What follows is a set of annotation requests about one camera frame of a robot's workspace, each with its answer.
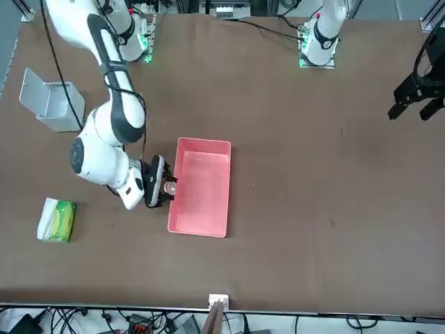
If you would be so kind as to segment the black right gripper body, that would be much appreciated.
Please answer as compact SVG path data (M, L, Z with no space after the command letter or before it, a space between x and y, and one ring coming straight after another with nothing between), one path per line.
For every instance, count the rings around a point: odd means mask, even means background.
M149 208L161 207L165 202L165 194L161 190L165 159L154 155L150 163L142 163L142 178L145 205Z

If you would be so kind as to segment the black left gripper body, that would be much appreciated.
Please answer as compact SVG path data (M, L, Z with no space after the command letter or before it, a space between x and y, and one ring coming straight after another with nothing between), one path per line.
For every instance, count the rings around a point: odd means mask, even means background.
M425 55L430 69L420 76L418 67ZM415 81L420 100L444 95L444 29L431 32L419 50L415 60Z

